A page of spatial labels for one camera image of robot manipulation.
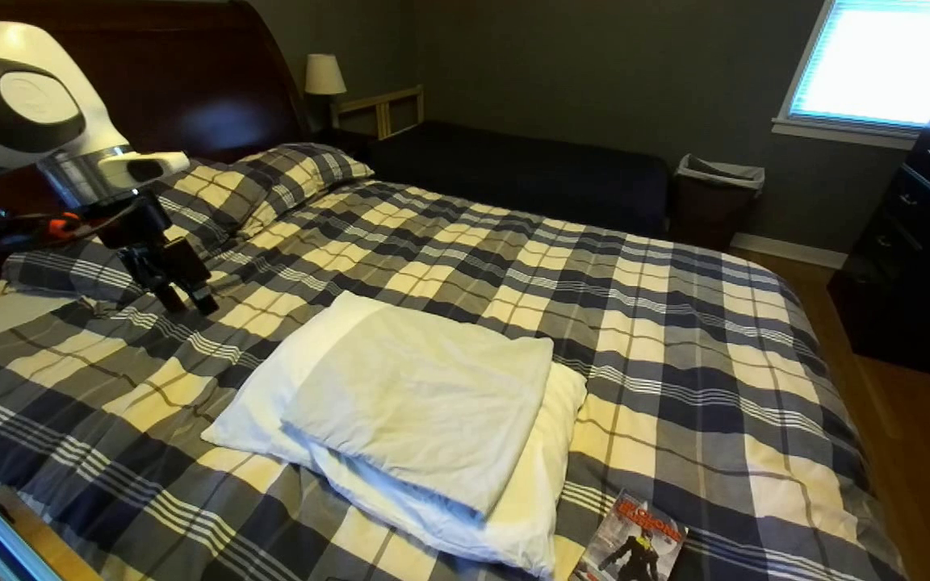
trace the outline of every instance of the wooden floor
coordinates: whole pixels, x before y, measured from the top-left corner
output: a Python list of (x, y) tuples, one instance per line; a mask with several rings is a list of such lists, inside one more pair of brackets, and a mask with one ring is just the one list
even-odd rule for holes
[(930, 581), (930, 374), (861, 359), (831, 304), (825, 267), (748, 255), (804, 300), (823, 359), (858, 428), (869, 473), (910, 581)]

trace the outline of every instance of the blue and white plaid bedding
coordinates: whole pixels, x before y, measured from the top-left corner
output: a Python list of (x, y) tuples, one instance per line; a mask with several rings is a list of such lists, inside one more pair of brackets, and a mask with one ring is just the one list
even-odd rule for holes
[[(197, 171), (228, 194), (248, 188)], [(676, 579), (901, 579), (842, 400), (774, 273), (354, 182), (367, 171), (330, 149), (289, 145), (221, 171), (250, 174), (266, 199), (234, 202), (241, 223), (200, 246), (212, 316), (170, 316), (136, 290), (94, 296), (125, 296), (113, 314), (72, 304), (0, 337), (0, 484), (106, 579), (516, 579), (433, 554), (311, 470), (200, 439), (340, 290), (548, 337), (555, 361), (586, 379), (557, 574), (612, 494), (630, 494), (690, 530)]]

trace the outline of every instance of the small trash can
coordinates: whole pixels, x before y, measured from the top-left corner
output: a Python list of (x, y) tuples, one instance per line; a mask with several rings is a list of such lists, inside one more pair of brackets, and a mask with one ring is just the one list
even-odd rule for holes
[(766, 167), (684, 155), (670, 178), (668, 238), (726, 253), (761, 188)]

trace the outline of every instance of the gray wall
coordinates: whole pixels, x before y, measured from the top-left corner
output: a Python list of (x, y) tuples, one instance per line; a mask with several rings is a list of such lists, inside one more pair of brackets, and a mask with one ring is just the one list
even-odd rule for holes
[(333, 52), (344, 98), (419, 82), (415, 10), (410, 0), (248, 0), (268, 24), (295, 76), (311, 52)]
[(820, 0), (415, 0), (438, 119), (767, 167), (746, 231), (849, 248), (901, 152), (770, 134)]

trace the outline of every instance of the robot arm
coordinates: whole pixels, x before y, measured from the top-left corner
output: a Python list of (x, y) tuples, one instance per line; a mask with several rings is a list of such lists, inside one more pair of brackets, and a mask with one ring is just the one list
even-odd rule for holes
[[(200, 314), (215, 308), (207, 290), (210, 272), (186, 242), (164, 238), (170, 220), (154, 199), (154, 182), (184, 171), (186, 159), (132, 152), (99, 93), (45, 29), (0, 24), (0, 174), (27, 165), (48, 178), (63, 209), (94, 223), (73, 230), (120, 248), (132, 277), (169, 309), (184, 309), (170, 280)], [(0, 238), (12, 231), (34, 238), (28, 220), (0, 220)]]

